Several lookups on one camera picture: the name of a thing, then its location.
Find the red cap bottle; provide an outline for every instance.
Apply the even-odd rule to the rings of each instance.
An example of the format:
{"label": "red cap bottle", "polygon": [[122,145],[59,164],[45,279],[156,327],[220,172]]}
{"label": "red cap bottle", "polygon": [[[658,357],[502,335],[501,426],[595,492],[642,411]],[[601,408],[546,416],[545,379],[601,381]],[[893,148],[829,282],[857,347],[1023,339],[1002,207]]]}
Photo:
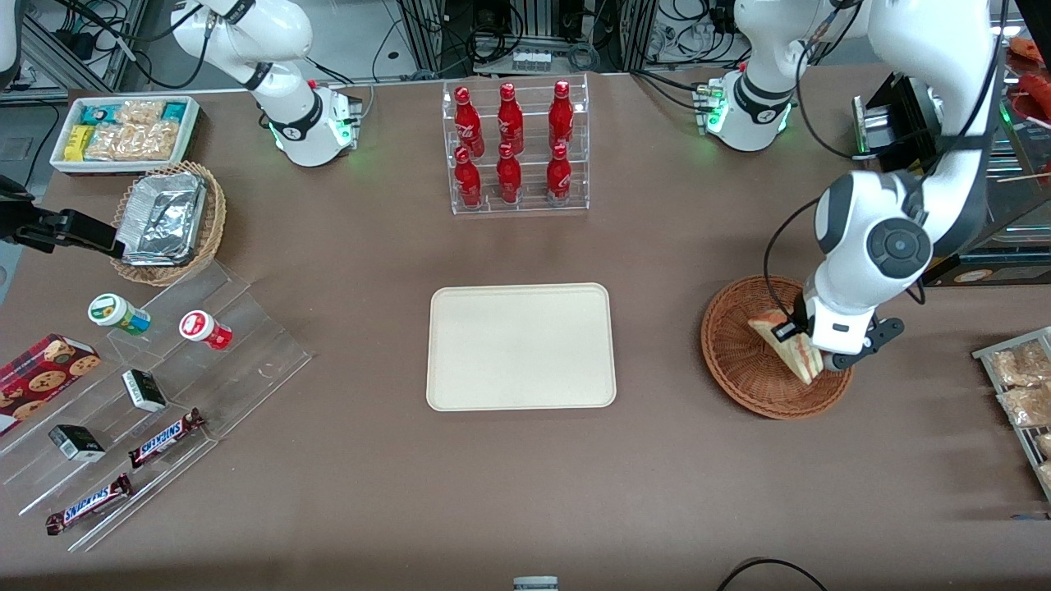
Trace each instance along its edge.
{"label": "red cap bottle", "polygon": [[555,149],[558,142],[569,145],[573,140],[573,105],[570,103],[570,83],[566,80],[555,82],[555,100],[548,111],[548,141],[552,149]]}
{"label": "red cap bottle", "polygon": [[555,144],[551,150],[551,162],[548,163],[548,202],[555,207],[565,205],[570,199],[570,177],[573,175],[573,167],[565,159],[568,151],[564,143]]}
{"label": "red cap bottle", "polygon": [[471,152],[463,146],[456,146],[456,168],[453,176],[456,177],[456,189],[460,193],[460,201],[468,209],[481,207],[481,176],[478,167],[471,162]]}
{"label": "red cap bottle", "polygon": [[500,110],[496,121],[500,126],[500,142],[511,144],[514,154],[521,154],[526,149],[522,107],[515,100],[515,85],[510,82],[500,84]]}
{"label": "red cap bottle", "polygon": [[500,161],[496,164],[496,176],[500,180],[500,199],[508,205],[517,204],[522,197],[522,167],[515,158],[510,143],[500,144]]}
{"label": "red cap bottle", "polygon": [[486,142],[481,139],[481,118],[478,109],[471,104],[471,91],[459,86],[453,93],[456,99],[456,135],[460,144],[471,150],[471,158],[481,158],[486,154]]}

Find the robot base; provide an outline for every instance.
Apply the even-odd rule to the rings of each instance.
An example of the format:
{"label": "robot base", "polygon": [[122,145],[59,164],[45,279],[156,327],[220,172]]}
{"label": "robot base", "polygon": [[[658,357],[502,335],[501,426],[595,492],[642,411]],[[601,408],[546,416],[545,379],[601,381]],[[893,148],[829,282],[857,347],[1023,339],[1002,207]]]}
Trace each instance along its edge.
{"label": "robot base", "polygon": [[351,103],[346,95],[330,88],[315,88],[325,115],[298,141],[284,140],[270,126],[277,147],[300,166],[321,166],[345,150],[357,148],[362,127],[362,103]]}
{"label": "robot base", "polygon": [[780,123],[772,120],[765,124],[756,123],[734,98],[734,84],[740,77],[740,72],[731,72],[722,78],[713,78],[707,86],[694,90],[694,106],[704,109],[697,114],[697,128],[702,136],[715,136],[734,149],[759,151],[774,143],[778,134],[788,125],[791,104],[785,107]]}

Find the red cookie box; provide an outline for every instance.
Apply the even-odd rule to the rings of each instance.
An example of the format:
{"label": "red cookie box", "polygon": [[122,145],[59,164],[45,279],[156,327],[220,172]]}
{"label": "red cookie box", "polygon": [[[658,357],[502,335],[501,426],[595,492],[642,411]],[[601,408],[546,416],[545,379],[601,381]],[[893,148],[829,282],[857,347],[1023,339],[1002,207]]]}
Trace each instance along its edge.
{"label": "red cookie box", "polygon": [[60,334],[48,334],[0,367],[0,435],[28,419],[99,363],[101,360],[91,347]]}

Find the snickers bar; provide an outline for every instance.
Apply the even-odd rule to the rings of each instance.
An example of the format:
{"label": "snickers bar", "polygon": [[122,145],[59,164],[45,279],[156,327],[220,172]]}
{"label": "snickers bar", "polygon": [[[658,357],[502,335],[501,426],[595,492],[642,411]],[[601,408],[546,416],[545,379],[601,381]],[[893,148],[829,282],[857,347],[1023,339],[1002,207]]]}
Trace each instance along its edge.
{"label": "snickers bar", "polygon": [[66,528],[71,527],[84,515],[98,511],[104,505],[108,505],[116,498],[131,496],[132,494],[135,494],[135,492],[131,490],[131,482],[128,481],[128,475],[121,474],[120,476],[117,476],[117,480],[114,481],[112,484],[103,488],[99,492],[82,500],[80,503],[74,505],[65,511],[62,511],[61,513],[54,513],[48,516],[46,525],[47,535],[58,535]]}
{"label": "snickers bar", "polygon": [[142,447],[139,449],[129,451],[128,456],[131,457],[131,469],[138,470],[142,468],[164,453],[169,447],[176,445],[176,442],[190,434],[193,429],[202,425],[204,425],[204,419],[201,417],[201,413],[194,408],[170,427],[154,435],[153,439],[142,444]]}

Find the cookie box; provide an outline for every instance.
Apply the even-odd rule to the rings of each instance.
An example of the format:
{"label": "cookie box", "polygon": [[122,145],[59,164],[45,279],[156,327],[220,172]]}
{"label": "cookie box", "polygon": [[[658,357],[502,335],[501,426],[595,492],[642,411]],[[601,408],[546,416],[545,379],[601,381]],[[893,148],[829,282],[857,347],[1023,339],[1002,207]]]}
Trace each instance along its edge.
{"label": "cookie box", "polygon": [[[69,141],[69,135],[74,128],[81,123],[85,109],[121,103],[125,100],[148,100],[164,101],[167,103],[184,103],[185,110],[182,114],[182,121],[179,124],[179,134],[176,137],[176,145],[171,150],[171,157],[167,160],[136,160],[136,161],[77,161],[65,159],[65,146]],[[51,150],[51,166],[56,170],[66,175],[127,175],[143,172],[160,168],[169,164],[178,164],[184,160],[186,151],[193,136],[193,127],[197,123],[200,106],[198,102],[186,95],[133,95],[133,96],[108,96],[108,97],[86,97],[77,99],[69,105],[69,113],[66,115],[62,130],[59,133],[58,141],[55,142],[55,149]]]}
{"label": "cookie box", "polygon": [[28,419],[101,360],[90,346],[48,334],[0,367],[0,435]]}

